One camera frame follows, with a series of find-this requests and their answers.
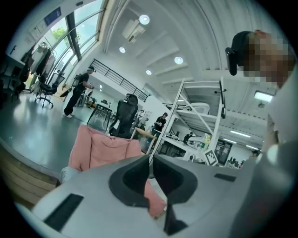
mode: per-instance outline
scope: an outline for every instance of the pink fabric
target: pink fabric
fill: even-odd
[[[142,155],[142,152],[138,140],[107,136],[85,125],[80,125],[68,166],[85,171],[139,155]],[[152,217],[163,213],[166,203],[154,191],[149,180],[145,185],[144,196],[149,199],[149,213]]]

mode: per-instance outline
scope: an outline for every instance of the office chair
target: office chair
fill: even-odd
[[[39,100],[43,99],[42,107],[44,107],[45,101],[47,101],[49,104],[51,104],[52,107],[54,106],[53,103],[51,102],[51,98],[47,99],[47,96],[51,96],[57,92],[58,86],[64,80],[63,75],[64,75],[64,72],[61,72],[60,70],[58,70],[58,74],[54,73],[50,80],[50,82],[54,80],[54,83],[52,84],[52,86],[50,86],[49,84],[45,84],[45,83],[40,84],[40,92],[38,94],[41,95],[43,93],[44,97],[42,97],[42,96],[37,97],[37,95],[36,95],[35,101],[37,99],[39,99]]]
[[[109,133],[120,138],[130,138],[130,128],[138,110],[138,98],[126,94],[126,98],[118,102],[116,119],[111,124]]]

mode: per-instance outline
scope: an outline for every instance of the glossy floor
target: glossy floor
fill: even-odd
[[[52,97],[51,108],[34,99],[34,95],[23,94],[20,100],[5,104],[0,110],[0,138],[30,162],[59,175],[68,165],[77,130],[87,123],[92,109],[75,107],[69,119],[63,116],[67,101]]]

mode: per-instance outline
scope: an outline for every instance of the backpack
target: backpack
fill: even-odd
[[[77,87],[80,84],[81,76],[82,76],[82,74],[79,74],[79,75],[75,76],[72,87]]]

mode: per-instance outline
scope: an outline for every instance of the wooden platform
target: wooden platform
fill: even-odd
[[[2,179],[11,191],[12,199],[28,209],[52,191],[58,183],[58,179],[23,164],[2,146],[0,146],[0,171]]]

